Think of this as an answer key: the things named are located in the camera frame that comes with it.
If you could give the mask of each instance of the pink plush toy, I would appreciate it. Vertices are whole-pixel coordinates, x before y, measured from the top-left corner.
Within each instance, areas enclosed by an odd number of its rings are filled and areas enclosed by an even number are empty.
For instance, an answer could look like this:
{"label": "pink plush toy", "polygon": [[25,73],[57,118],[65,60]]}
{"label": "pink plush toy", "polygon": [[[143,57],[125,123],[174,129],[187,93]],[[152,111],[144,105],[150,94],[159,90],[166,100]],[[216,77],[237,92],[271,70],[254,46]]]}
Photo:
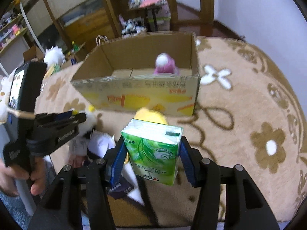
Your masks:
{"label": "pink plush toy", "polygon": [[18,35],[20,33],[20,28],[15,24],[12,26],[13,35]]}
{"label": "pink plush toy", "polygon": [[156,69],[153,74],[172,73],[179,75],[175,60],[166,53],[160,54],[156,59]]}

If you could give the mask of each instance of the shelf with toys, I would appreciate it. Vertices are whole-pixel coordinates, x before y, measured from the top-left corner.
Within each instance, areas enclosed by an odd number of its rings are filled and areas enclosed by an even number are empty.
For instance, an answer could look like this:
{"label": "shelf with toys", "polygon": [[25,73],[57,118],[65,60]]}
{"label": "shelf with toys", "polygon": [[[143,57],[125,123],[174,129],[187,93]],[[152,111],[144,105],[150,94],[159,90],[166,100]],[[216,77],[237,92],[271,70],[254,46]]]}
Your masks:
{"label": "shelf with toys", "polygon": [[4,44],[2,44],[2,46],[0,46],[0,57],[4,55],[4,53],[8,50],[10,46],[14,44],[14,42],[16,42],[20,37],[23,37],[27,30],[27,27],[21,29],[17,35],[14,35],[13,38],[10,38],[9,41],[6,41]]}
{"label": "shelf with toys", "polygon": [[29,49],[24,38],[27,32],[30,32],[37,46],[44,52],[27,19],[21,0],[14,0],[0,18],[0,75],[8,76],[24,63],[23,53]]}
{"label": "shelf with toys", "polygon": [[13,25],[18,25],[20,21],[22,20],[23,16],[22,14],[19,14],[16,18],[13,20],[7,22],[7,24],[4,26],[3,24],[0,25],[0,35],[7,29],[11,28]]}

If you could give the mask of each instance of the beige carpet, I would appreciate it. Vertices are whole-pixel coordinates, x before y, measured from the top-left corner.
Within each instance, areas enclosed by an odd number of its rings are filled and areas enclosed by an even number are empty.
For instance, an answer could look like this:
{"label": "beige carpet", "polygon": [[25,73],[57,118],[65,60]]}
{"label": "beige carpet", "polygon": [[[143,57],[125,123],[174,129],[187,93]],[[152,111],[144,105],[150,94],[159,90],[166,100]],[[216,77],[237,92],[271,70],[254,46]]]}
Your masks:
{"label": "beige carpet", "polygon": [[[192,117],[168,117],[180,125],[193,147],[222,166],[242,164],[268,201],[278,221],[290,220],[307,191],[306,120],[291,86],[257,47],[232,39],[200,38],[202,84]],[[70,85],[76,65],[51,76],[36,113],[83,110],[88,102]],[[98,130],[120,137],[132,113],[96,111]],[[59,171],[68,146],[52,154]],[[139,179],[145,207],[111,200],[117,226],[188,226],[199,189],[187,182],[182,165],[173,186]],[[221,189],[220,220],[225,217]]]}

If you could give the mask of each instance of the pink item on shelf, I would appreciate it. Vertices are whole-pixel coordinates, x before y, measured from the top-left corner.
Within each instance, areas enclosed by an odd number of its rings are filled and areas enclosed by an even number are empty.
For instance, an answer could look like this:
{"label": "pink item on shelf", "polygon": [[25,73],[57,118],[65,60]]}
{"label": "pink item on shelf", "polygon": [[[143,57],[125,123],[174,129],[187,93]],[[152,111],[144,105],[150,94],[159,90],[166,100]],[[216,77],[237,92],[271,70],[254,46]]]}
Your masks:
{"label": "pink item on shelf", "polygon": [[140,7],[148,7],[150,5],[156,4],[159,1],[161,0],[144,0],[142,4],[140,5]]}
{"label": "pink item on shelf", "polygon": [[20,28],[16,24],[12,26],[12,29],[13,29],[13,35],[16,35],[17,32],[20,30]]}
{"label": "pink item on shelf", "polygon": [[166,53],[160,54],[156,59],[156,69],[153,74],[172,73],[179,75],[175,60]]}

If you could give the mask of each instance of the white string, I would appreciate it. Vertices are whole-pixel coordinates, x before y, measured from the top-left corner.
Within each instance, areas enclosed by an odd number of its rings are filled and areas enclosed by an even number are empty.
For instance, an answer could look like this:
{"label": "white string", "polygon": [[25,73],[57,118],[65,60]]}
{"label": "white string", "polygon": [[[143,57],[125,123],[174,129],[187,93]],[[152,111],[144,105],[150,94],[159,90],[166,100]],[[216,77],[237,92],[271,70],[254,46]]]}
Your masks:
{"label": "white string", "polygon": [[104,36],[104,35],[98,35],[98,36],[96,37],[96,45],[97,45],[97,46],[100,46],[100,40],[103,40],[104,42],[109,42],[109,39],[108,39],[106,36]]}

